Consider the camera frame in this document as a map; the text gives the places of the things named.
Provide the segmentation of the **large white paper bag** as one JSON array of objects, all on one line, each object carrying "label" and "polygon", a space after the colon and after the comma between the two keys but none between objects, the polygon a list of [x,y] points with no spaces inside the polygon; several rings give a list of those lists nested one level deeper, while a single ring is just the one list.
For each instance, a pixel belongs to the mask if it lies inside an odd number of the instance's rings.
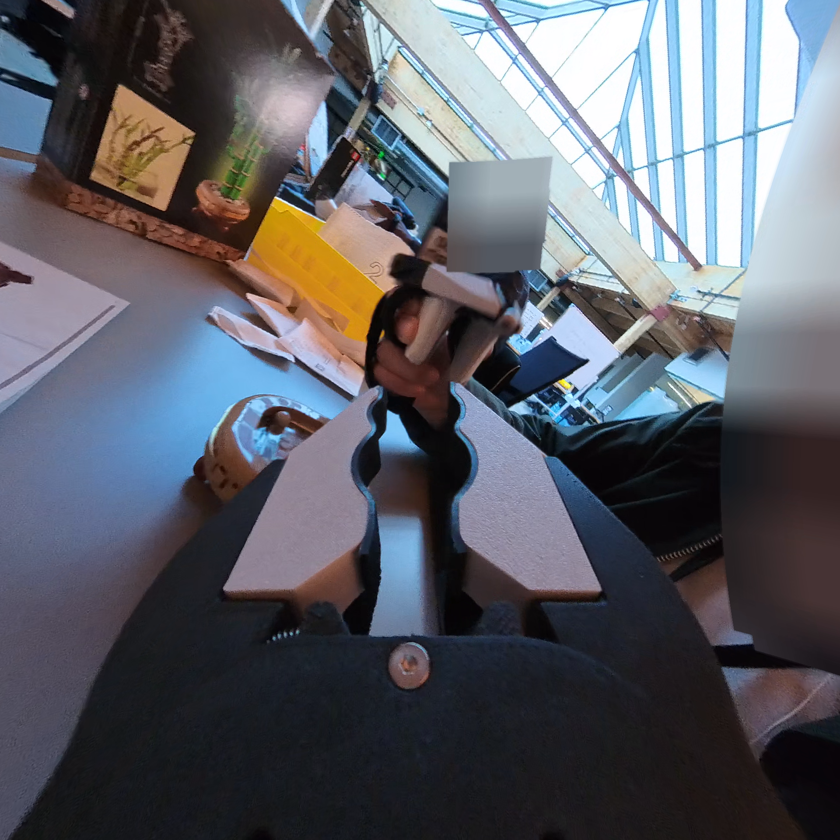
[{"label": "large white paper bag", "polygon": [[364,213],[347,203],[338,205],[318,235],[382,291],[389,291],[395,285],[391,275],[393,258],[414,256],[405,241],[373,224]]}]

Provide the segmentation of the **yellow plastic tray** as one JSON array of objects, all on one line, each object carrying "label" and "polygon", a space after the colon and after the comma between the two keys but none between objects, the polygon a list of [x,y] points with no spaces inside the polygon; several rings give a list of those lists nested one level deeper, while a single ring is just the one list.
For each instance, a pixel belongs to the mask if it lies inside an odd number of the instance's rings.
[{"label": "yellow plastic tray", "polygon": [[323,222],[275,198],[246,260],[337,312],[343,333],[364,340],[383,290],[319,234]]}]

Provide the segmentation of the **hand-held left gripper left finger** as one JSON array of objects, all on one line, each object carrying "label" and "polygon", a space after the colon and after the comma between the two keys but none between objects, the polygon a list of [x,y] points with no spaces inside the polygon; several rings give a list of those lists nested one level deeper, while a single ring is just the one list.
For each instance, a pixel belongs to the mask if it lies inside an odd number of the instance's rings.
[{"label": "hand-held left gripper left finger", "polygon": [[329,602],[368,634],[382,580],[370,484],[381,468],[384,391],[373,387],[283,462],[225,585],[241,601],[275,601],[302,618]]}]

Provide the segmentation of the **dark office chair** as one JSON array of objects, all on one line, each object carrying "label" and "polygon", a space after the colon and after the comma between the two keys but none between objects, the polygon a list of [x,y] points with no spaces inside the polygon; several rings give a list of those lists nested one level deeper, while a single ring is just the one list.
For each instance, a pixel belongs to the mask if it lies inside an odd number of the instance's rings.
[{"label": "dark office chair", "polygon": [[512,377],[504,402],[513,406],[552,386],[588,364],[563,346],[555,338],[548,338],[520,357],[520,366]]}]

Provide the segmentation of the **grey desk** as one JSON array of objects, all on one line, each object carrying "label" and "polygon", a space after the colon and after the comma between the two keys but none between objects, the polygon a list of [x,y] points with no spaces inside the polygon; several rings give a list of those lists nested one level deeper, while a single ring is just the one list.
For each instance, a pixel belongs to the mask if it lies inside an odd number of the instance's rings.
[{"label": "grey desk", "polygon": [[246,315],[222,265],[55,205],[2,160],[2,242],[129,306],[2,412],[2,838],[38,798],[121,628],[218,510],[193,465],[224,409],[276,393],[349,399],[212,323]]}]

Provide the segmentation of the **crumpled white paper bag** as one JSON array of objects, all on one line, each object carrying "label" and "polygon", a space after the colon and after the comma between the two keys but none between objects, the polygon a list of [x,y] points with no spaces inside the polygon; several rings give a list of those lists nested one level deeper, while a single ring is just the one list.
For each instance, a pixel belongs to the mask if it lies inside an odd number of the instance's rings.
[{"label": "crumpled white paper bag", "polygon": [[301,296],[294,286],[258,269],[248,261],[228,260],[228,269],[257,295],[278,302],[285,308],[296,308]]},{"label": "crumpled white paper bag", "polygon": [[280,346],[315,374],[330,381],[351,397],[366,389],[362,368],[336,349],[309,320],[279,337]]},{"label": "crumpled white paper bag", "polygon": [[283,338],[287,336],[301,325],[300,322],[277,301],[260,297],[252,293],[246,294],[245,297],[262,321],[265,322],[279,337]]},{"label": "crumpled white paper bag", "polygon": [[230,311],[213,307],[207,314],[207,318],[228,337],[249,350],[256,350],[289,362],[296,360],[296,357],[288,351],[280,337],[257,327],[252,322]]}]

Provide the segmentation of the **white instruction booklet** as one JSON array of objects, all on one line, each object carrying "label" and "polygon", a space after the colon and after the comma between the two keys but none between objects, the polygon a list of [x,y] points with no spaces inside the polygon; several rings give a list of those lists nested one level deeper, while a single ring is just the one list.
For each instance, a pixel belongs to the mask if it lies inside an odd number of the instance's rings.
[{"label": "white instruction booklet", "polygon": [[1,274],[4,411],[129,303],[5,243]]}]

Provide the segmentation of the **black box with red label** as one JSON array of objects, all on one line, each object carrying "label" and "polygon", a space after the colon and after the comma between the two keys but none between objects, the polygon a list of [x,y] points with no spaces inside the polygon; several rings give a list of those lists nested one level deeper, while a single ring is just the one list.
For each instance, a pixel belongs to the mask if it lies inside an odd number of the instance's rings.
[{"label": "black box with red label", "polygon": [[335,198],[361,157],[361,153],[355,148],[353,142],[345,136],[340,136],[310,184],[306,198],[313,203],[322,199]]}]

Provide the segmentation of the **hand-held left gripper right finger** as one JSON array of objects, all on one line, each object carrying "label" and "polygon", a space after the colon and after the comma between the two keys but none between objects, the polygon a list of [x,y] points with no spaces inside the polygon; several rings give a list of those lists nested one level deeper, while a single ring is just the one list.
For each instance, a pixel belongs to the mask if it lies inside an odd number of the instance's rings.
[{"label": "hand-held left gripper right finger", "polygon": [[519,620],[543,603],[597,603],[602,585],[543,452],[464,385],[446,429],[446,628],[497,603]]}]

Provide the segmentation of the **tan toy brick pot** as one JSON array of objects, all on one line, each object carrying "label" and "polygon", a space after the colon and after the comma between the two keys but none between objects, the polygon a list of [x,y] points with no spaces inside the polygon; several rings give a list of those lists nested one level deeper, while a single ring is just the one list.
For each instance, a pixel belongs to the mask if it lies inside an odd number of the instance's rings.
[{"label": "tan toy brick pot", "polygon": [[231,405],[210,433],[194,476],[222,502],[322,428],[329,418],[280,395],[252,395]]}]

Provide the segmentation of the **black plant print box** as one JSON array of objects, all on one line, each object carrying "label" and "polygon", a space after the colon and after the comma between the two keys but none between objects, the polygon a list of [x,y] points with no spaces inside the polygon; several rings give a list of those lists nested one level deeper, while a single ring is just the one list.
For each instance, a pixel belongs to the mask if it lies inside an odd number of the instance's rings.
[{"label": "black plant print box", "polygon": [[283,2],[78,2],[36,174],[66,210],[236,261],[334,79]]}]

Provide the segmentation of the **person's right hand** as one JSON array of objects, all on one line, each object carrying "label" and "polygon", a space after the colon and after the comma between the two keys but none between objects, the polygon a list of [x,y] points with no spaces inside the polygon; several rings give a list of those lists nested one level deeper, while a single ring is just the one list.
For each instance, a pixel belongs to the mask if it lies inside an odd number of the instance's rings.
[{"label": "person's right hand", "polygon": [[397,341],[383,338],[377,347],[374,378],[389,392],[413,401],[419,415],[434,429],[448,422],[450,397],[450,355],[446,338],[440,338],[434,351],[422,364],[405,356],[402,344],[411,344],[417,335],[420,300],[403,304],[395,314]]}]

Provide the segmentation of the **person's right forearm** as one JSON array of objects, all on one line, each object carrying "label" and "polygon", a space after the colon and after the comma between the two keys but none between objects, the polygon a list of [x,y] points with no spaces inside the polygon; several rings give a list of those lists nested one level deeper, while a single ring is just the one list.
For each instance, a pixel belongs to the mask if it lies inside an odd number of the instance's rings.
[{"label": "person's right forearm", "polygon": [[564,433],[549,420],[513,413],[476,381],[466,389],[562,462],[654,556],[686,557],[722,544],[722,403]]}]

